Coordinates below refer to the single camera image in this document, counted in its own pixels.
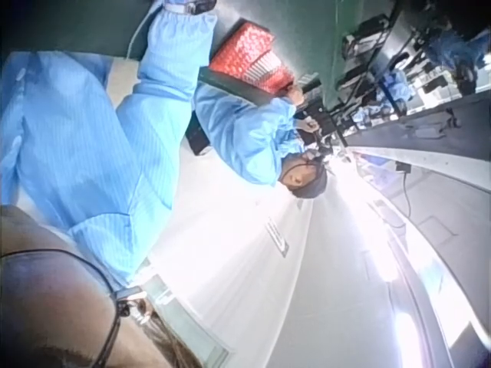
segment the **desk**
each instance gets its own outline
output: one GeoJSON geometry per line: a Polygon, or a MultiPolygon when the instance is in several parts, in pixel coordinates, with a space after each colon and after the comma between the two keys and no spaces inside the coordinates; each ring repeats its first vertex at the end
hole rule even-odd
{"type": "MultiPolygon", "coordinates": [[[[2,2],[2,60],[10,50],[85,51],[124,57],[131,36],[151,0],[5,0],[2,2]]],[[[327,87],[326,101],[335,100],[331,87],[342,70],[339,44],[343,33],[361,18],[363,0],[218,0],[219,17],[212,54],[235,30],[241,18],[266,27],[276,36],[276,54],[296,77],[318,72],[327,87]]],[[[143,26],[131,57],[140,59],[147,46],[143,26]]],[[[203,71],[208,83],[248,99],[266,98],[255,88],[203,71]]]]}

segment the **person's arm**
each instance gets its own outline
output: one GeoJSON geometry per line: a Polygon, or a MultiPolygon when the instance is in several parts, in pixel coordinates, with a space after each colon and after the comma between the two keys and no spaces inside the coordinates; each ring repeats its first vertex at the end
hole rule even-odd
{"type": "Polygon", "coordinates": [[[162,11],[148,34],[140,83],[117,116],[153,190],[170,207],[179,149],[191,117],[199,68],[209,63],[216,16],[162,11]]]}
{"type": "Polygon", "coordinates": [[[212,147],[244,179],[258,184],[276,181],[272,141],[278,129],[291,129],[295,105],[274,98],[257,107],[223,90],[199,84],[196,116],[212,147]]]}

